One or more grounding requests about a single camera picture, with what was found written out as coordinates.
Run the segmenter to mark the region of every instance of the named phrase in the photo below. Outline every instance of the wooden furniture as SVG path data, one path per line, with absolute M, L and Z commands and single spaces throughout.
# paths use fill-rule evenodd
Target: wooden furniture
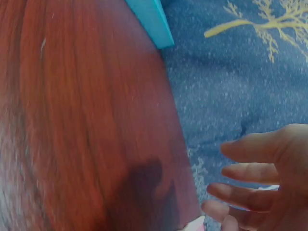
M 164 63 L 124 0 L 0 1 L 0 230 L 199 215 Z

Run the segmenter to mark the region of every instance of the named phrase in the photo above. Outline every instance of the gold branch print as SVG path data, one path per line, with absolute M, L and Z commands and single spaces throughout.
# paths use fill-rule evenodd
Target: gold branch print
M 305 58 L 308 64 L 308 0 L 279 0 L 280 5 L 285 9 L 283 15 L 275 17 L 272 15 L 272 0 L 252 0 L 260 10 L 259 16 L 267 22 L 256 24 L 243 18 L 238 7 L 228 1 L 224 6 L 225 11 L 235 15 L 238 19 L 228 23 L 220 24 L 204 33 L 206 38 L 217 35 L 225 30 L 236 26 L 253 26 L 256 34 L 267 45 L 269 60 L 274 63 L 275 54 L 279 52 L 277 41 L 269 33 L 269 29 L 277 29 L 280 39 L 294 46 Z M 294 31 L 294 37 L 285 32 L 286 28 Z

